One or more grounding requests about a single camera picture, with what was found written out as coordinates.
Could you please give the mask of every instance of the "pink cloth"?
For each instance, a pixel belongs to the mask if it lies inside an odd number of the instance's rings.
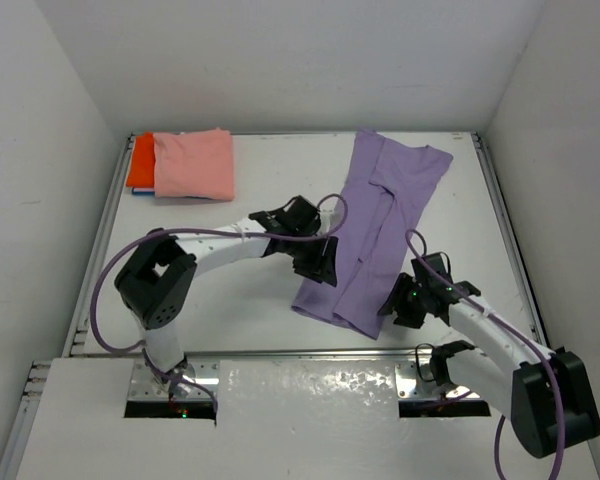
[[[233,200],[233,142],[226,130],[154,133],[156,197]]]

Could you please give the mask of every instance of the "purple garment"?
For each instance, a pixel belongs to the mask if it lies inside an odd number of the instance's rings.
[[[377,339],[384,319],[378,309],[407,252],[405,232],[418,225],[452,158],[430,146],[410,148],[359,131],[342,190],[349,217],[335,235],[338,286],[305,280],[293,310]]]

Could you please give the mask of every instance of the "gray wall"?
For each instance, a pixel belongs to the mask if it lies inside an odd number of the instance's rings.
[[[60,353],[120,142],[33,0],[0,1],[0,455]]]
[[[547,2],[488,139],[549,335],[600,409],[600,0]]]
[[[116,131],[482,129],[543,0],[36,0]]]

